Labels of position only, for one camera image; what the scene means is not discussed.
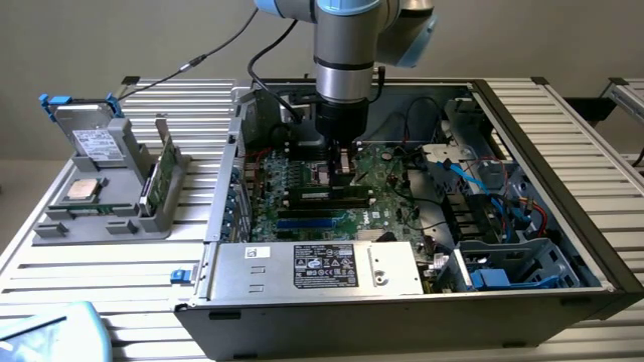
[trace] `robotic arm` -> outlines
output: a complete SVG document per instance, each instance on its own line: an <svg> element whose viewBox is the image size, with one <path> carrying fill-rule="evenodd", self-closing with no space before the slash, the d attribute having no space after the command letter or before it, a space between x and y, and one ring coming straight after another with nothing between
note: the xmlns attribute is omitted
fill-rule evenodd
<svg viewBox="0 0 644 362"><path fill-rule="evenodd" d="M316 24L318 132L348 147L367 129L375 62L414 67L432 35L431 0L255 0L260 10Z"/></svg>

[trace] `blue clip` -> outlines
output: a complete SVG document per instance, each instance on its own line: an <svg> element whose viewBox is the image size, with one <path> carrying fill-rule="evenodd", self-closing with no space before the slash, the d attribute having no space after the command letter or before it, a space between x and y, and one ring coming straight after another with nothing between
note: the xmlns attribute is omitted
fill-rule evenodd
<svg viewBox="0 0 644 362"><path fill-rule="evenodd" d="M171 274L171 284L191 284L192 271L178 269Z"/></svg>
<svg viewBox="0 0 644 362"><path fill-rule="evenodd" d="M39 101L40 101L40 106L44 109L44 112L47 113L47 116L50 117L52 122L58 122L56 120L56 115L51 111L50 106L62 106L63 104L70 104L74 99L70 96L55 96L51 99L48 99L50 96L47 94L40 94Z"/></svg>
<svg viewBox="0 0 644 362"><path fill-rule="evenodd" d="M70 104L74 102L74 99L70 96L54 96L50 99L50 104L54 104L55 106L62 106L63 104Z"/></svg>
<svg viewBox="0 0 644 362"><path fill-rule="evenodd" d="M54 112L50 109L50 96L47 94L40 94L39 101L40 101L40 106L44 109L44 112L47 113L47 116L50 117L51 121L56 123L56 116L54 115Z"/></svg>
<svg viewBox="0 0 644 362"><path fill-rule="evenodd" d="M560 277L552 275L542 281L511 283L503 269L479 269L470 274L472 286L478 290L518 290L518 289L552 289L556 288Z"/></svg>
<svg viewBox="0 0 644 362"><path fill-rule="evenodd" d="M108 94L104 100L110 104L110 107L112 108L114 117L126 118L126 115L123 114L123 110L122 110L122 105L119 104L119 99L112 94Z"/></svg>

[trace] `barcode label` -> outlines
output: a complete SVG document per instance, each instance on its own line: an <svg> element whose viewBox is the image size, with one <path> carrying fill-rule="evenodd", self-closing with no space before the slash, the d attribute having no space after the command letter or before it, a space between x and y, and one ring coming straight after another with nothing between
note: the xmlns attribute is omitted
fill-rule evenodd
<svg viewBox="0 0 644 362"><path fill-rule="evenodd" d="M123 154L107 130L75 130L84 153L94 161L120 161Z"/></svg>

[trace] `white sticker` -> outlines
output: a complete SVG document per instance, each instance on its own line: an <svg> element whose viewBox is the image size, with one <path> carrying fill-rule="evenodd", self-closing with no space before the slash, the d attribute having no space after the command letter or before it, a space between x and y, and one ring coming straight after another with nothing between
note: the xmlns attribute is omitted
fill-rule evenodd
<svg viewBox="0 0 644 362"><path fill-rule="evenodd" d="M302 198L330 198L328 192L312 192L310 194L302 194Z"/></svg>
<svg viewBox="0 0 644 362"><path fill-rule="evenodd" d="M94 161L120 161L123 154L108 130L75 130L84 153Z"/></svg>
<svg viewBox="0 0 644 362"><path fill-rule="evenodd" d="M246 259L256 258L270 258L271 257L271 247L247 247L246 248Z"/></svg>

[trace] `gray wall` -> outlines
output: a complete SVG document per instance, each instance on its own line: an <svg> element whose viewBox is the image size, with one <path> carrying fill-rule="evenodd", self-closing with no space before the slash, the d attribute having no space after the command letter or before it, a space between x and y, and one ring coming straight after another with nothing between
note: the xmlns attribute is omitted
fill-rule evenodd
<svg viewBox="0 0 644 362"><path fill-rule="evenodd" d="M398 76L542 75L564 95L596 95L610 76L644 77L643 0L435 0L440 26L415 69ZM67 158L71 148L38 96L102 97L124 75L162 77L214 48L250 14L251 0L2 0L0 158ZM191 78L246 76L250 57L288 26L262 14L247 34ZM311 72L312 28L298 26L258 65L264 76ZM604 126L622 151L644 130Z"/></svg>

